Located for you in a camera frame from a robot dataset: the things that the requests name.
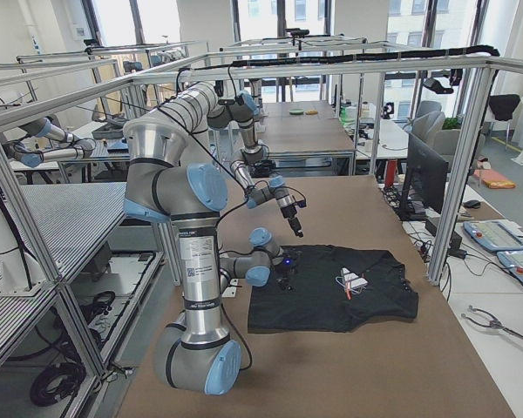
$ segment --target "pliers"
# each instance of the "pliers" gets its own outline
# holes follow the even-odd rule
[[[478,309],[477,307],[473,307],[472,305],[469,305],[469,311],[470,312],[480,312],[482,314],[488,315],[492,319],[488,321],[488,324],[481,324],[477,320],[474,320],[473,318],[465,315],[464,313],[461,314],[461,318],[469,320],[470,322],[472,322],[475,325],[478,325],[479,327],[491,328],[491,329],[501,329],[502,331],[506,331],[508,334],[513,335],[514,337],[521,338],[523,340],[523,334],[513,331],[512,329],[510,329],[508,327],[505,327],[504,324],[502,324],[498,318],[496,318],[494,315],[492,315],[488,311],[485,311],[484,309]]]

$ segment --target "black monitor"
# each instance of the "black monitor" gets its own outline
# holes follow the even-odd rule
[[[431,207],[437,213],[442,212],[447,167],[448,163],[441,155],[413,134],[409,134],[407,169],[399,201],[399,218],[411,219],[416,201],[422,201],[424,207]]]

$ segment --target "computer mouse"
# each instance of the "computer mouse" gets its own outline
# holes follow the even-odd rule
[[[466,202],[463,202],[463,207],[465,209],[479,209],[480,200],[476,200],[476,199],[467,200]]]

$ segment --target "folded clothing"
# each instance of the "folded clothing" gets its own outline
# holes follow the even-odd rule
[[[253,287],[248,329],[344,333],[375,316],[414,319],[418,293],[404,277],[404,265],[384,250],[340,246],[289,246],[301,252],[294,290],[281,290],[275,277]],[[341,268],[363,276],[368,285],[348,300],[336,282]]]

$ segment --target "blue cap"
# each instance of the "blue cap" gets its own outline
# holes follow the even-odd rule
[[[211,164],[191,164],[187,167],[188,183],[200,202],[212,211],[220,211],[227,205],[227,183]]]
[[[265,266],[249,268],[246,272],[246,282],[250,286],[262,287],[268,283],[271,271]]]
[[[171,220],[169,216],[140,205],[130,199],[124,199],[124,213],[132,218],[153,223],[163,223]]]
[[[215,356],[207,373],[205,394],[225,394],[236,381],[241,368],[241,346],[235,340],[227,342]]]
[[[256,206],[258,206],[258,204],[255,203],[255,200],[253,200],[252,198],[248,198],[248,202],[246,202],[246,207],[248,209],[254,209]]]
[[[238,94],[242,95],[242,99],[244,100],[246,106],[254,112],[254,116],[257,116],[260,113],[260,110],[258,109],[258,106],[255,105],[254,98],[252,98],[252,95],[244,90],[240,90]]]
[[[249,240],[252,246],[265,246],[272,238],[273,236],[270,231],[266,228],[259,227],[250,233]]]
[[[45,120],[45,122],[44,122],[43,129],[41,129],[41,132],[33,135],[34,137],[41,138],[51,131],[51,126],[52,126],[51,121],[47,118],[44,118],[44,120]]]
[[[28,167],[35,168],[39,164],[43,162],[41,157],[35,153],[35,154],[24,154],[19,159],[19,162],[23,165],[27,165]]]
[[[281,187],[282,185],[285,185],[285,179],[282,176],[275,176],[269,179],[269,187],[271,188]]]

